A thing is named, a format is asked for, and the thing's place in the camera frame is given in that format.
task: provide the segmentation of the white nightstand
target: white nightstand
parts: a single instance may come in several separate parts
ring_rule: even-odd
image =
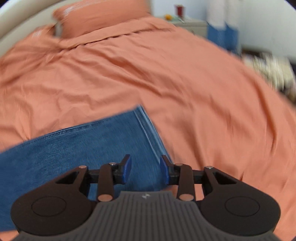
[[[184,28],[189,32],[193,33],[194,35],[202,36],[204,38],[207,37],[207,22],[193,19],[193,18],[186,18],[183,22],[181,20],[173,20],[168,21],[177,27]]]

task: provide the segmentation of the orange bed sheet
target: orange bed sheet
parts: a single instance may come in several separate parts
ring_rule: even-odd
[[[0,59],[0,150],[141,104],[175,162],[213,165],[281,207],[296,235],[296,116],[243,63],[157,18],[73,38],[34,31]]]

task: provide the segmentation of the gray ribbed cover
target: gray ribbed cover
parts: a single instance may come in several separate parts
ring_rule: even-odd
[[[272,232],[239,237],[209,224],[194,202],[175,199],[171,192],[121,192],[99,203],[79,228],[53,237],[21,233],[14,241],[279,241]]]

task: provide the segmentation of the red cup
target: red cup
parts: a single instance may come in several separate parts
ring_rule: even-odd
[[[179,18],[183,19],[184,14],[184,6],[183,5],[175,5],[176,6],[176,13],[179,16]]]

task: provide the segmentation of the orange pillow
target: orange pillow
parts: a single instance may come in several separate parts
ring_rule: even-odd
[[[146,1],[83,0],[55,10],[53,16],[62,24],[62,38],[74,38],[130,19],[149,16]]]

